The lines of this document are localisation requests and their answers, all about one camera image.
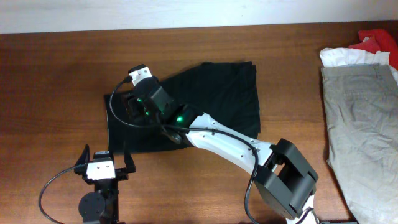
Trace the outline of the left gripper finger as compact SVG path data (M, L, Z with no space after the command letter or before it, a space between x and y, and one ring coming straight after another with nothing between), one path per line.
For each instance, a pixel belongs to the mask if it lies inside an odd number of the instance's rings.
M123 142L123 150L124 150L124 163L126 165L126 172L127 173L135 173L136 166L131 157L131 153L127 148L126 141Z
M77 162L75 163L75 166L77 168L83 168L87 165L89 161L90 161L90 147L88 144L85 144L83 152L78 158Z

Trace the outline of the black shorts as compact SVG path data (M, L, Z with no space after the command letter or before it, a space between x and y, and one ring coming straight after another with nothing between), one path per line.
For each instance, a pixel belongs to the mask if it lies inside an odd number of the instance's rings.
M250 138L261 132L260 106L256 87L256 66L251 62L205 62L160 81L164 90L179 103L187 103L209 114L217 122ZM173 151L186 148L175 144L157 128L148 128L147 120L126 111L125 100L136 90L105 95L109 150L122 154Z

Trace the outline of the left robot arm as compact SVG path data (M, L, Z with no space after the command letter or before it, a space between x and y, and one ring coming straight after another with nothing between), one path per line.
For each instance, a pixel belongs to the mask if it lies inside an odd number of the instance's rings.
M119 220L119 183L135 173L136 166L128 150L124 151L122 168L114 165L111 151L98 151L90 158L90 147L85 145L76 162L74 173L82 176L94 190L85 194L78 206L83 223L117 224Z

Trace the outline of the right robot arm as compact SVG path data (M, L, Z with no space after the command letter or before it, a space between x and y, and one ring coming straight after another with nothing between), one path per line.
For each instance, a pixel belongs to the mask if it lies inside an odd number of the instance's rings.
M280 139L271 144L234 131L207 113L177 103L156 77L128 76L123 82L134 85L134 101L143 106L141 114L149 127L174 143L215 153L250 175L244 209L253 223L256 220L248 208L253 186L287 223L319 223L313 203L318 174L293 143Z

